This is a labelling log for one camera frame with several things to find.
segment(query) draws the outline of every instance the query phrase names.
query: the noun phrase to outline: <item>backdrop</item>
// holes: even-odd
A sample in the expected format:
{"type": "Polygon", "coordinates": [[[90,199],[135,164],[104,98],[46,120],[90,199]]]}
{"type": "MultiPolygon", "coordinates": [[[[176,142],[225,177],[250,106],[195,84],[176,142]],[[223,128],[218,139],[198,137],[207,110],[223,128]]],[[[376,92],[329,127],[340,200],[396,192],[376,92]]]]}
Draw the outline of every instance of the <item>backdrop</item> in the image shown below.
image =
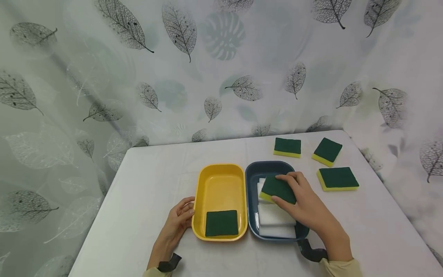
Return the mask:
{"type": "Polygon", "coordinates": [[[327,129],[348,132],[443,263],[442,12],[1,1],[0,276],[66,276],[130,147],[327,129]]]}

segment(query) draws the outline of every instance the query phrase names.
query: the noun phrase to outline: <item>stack of white sponges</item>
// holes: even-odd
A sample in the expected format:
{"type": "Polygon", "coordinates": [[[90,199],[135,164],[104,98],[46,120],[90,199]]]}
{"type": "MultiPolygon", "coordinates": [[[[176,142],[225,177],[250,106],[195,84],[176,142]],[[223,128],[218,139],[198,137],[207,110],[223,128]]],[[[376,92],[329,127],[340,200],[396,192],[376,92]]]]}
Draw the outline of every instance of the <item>stack of white sponges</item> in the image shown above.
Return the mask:
{"type": "MultiPolygon", "coordinates": [[[[260,195],[265,178],[257,184],[257,195],[260,195]]],[[[260,236],[274,238],[295,238],[295,219],[276,204],[258,198],[258,217],[260,236]]]]}

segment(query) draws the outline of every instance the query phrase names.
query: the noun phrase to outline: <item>plastic tray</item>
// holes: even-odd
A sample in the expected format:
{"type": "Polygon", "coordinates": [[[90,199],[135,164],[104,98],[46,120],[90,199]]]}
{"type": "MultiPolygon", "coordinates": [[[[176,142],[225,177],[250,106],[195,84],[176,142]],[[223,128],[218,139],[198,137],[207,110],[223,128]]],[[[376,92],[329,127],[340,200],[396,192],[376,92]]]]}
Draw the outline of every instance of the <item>plastic tray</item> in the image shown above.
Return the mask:
{"type": "Polygon", "coordinates": [[[309,228],[303,224],[297,222],[295,225],[295,234],[297,238],[273,238],[262,237],[259,233],[259,221],[258,221],[258,195],[257,195],[257,183],[259,178],[264,178],[266,175],[278,175],[287,174],[294,171],[292,166],[282,161],[261,161],[254,162],[246,168],[246,197],[248,204],[248,222],[252,233],[263,240],[273,242],[296,242],[298,240],[306,238],[309,233],[309,228]]]}
{"type": "Polygon", "coordinates": [[[236,164],[212,164],[200,171],[194,202],[192,230],[201,240],[231,242],[238,240],[248,228],[245,174],[236,164]],[[238,235],[206,237],[208,211],[237,210],[238,235]]]}

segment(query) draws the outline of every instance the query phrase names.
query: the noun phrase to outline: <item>white table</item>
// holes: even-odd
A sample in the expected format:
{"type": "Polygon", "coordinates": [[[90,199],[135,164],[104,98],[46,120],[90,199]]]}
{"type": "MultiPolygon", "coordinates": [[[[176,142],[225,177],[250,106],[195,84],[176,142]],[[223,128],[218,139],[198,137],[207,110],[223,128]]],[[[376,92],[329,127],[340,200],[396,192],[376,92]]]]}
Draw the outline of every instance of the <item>white table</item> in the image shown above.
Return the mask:
{"type": "MultiPolygon", "coordinates": [[[[302,171],[342,223],[365,276],[443,276],[443,269],[344,131],[278,136],[302,140],[302,158],[272,154],[275,137],[218,140],[132,148],[124,158],[69,276],[141,276],[170,208],[194,195],[199,171],[208,164],[243,169],[260,160],[282,160],[302,171]],[[350,166],[357,191],[323,192],[315,175],[325,166],[312,160],[323,137],[343,144],[335,167],[350,166]]],[[[313,248],[323,247],[316,234],[313,248]]],[[[237,242],[200,241],[189,229],[176,253],[174,276],[320,276],[319,266],[293,244],[256,239],[248,230],[237,242]]]]}

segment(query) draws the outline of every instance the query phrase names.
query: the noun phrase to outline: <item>green sponge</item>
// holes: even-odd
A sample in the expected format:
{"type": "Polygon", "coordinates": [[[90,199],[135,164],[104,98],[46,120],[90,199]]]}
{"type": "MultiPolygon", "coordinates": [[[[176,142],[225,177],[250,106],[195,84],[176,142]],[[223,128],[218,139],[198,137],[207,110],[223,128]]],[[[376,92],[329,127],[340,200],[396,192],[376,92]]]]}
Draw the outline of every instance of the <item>green sponge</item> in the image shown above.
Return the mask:
{"type": "Polygon", "coordinates": [[[276,195],[286,202],[295,204],[296,199],[294,192],[291,187],[282,180],[276,179],[274,175],[266,176],[266,180],[264,181],[263,188],[260,192],[260,198],[266,200],[268,202],[274,203],[271,200],[271,196],[276,195]]]}
{"type": "Polygon", "coordinates": [[[276,137],[274,155],[300,158],[300,155],[302,153],[301,145],[301,140],[286,140],[276,137]]]}
{"type": "Polygon", "coordinates": [[[323,138],[317,149],[314,151],[312,158],[330,168],[334,165],[335,159],[340,153],[343,145],[338,144],[327,138],[323,138]]]}
{"type": "Polygon", "coordinates": [[[238,235],[237,211],[208,211],[206,213],[207,237],[238,235]]]}
{"type": "Polygon", "coordinates": [[[324,191],[353,191],[359,187],[350,168],[321,168],[317,176],[324,191]]]}

